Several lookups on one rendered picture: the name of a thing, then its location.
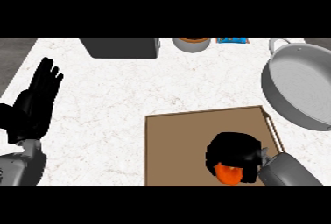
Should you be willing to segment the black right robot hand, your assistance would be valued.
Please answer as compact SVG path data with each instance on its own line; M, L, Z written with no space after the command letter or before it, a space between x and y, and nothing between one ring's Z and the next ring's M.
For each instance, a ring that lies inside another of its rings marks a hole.
M262 142L248 134L222 132L216 135L207 146L206 167L216 177L214 166L242 168L242 183L254 183L257 179L257 166L262 160Z

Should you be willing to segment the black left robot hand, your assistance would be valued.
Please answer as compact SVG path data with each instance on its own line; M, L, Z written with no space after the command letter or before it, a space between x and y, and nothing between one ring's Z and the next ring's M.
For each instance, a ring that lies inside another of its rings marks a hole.
M19 93L15 104L0 103L0 129L6 130L10 144L46 135L62 79L53 60L43 58L28 89Z

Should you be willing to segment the brown wooden tray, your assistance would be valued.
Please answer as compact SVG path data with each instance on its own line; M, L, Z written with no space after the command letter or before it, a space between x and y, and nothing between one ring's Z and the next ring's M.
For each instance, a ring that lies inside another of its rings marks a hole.
M222 132L251 135L272 157L284 151L273 120L260 106L145 117L145 185L220 186L206 167L207 146Z

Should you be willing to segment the grey metal pot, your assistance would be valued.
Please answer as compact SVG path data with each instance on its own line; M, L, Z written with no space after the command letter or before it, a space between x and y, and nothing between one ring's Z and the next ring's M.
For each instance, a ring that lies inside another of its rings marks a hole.
M262 89L278 114L300 127L331 131L331 50L271 38Z

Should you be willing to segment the dark grey appliance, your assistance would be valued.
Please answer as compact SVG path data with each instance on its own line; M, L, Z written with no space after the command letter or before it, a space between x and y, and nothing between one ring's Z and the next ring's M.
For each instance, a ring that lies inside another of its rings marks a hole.
M157 59L161 42L158 38L80 38L95 59Z

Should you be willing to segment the grey bowl with brown contents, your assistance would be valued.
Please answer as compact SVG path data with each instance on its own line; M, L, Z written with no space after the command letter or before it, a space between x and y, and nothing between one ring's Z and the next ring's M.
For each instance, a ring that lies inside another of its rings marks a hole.
M200 53L207 49L211 43L210 38L173 38L173 44L186 53Z

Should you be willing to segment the blue packet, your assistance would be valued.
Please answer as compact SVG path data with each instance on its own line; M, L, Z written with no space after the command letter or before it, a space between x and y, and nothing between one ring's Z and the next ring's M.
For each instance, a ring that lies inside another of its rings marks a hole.
M250 44L248 38L216 38L217 44Z

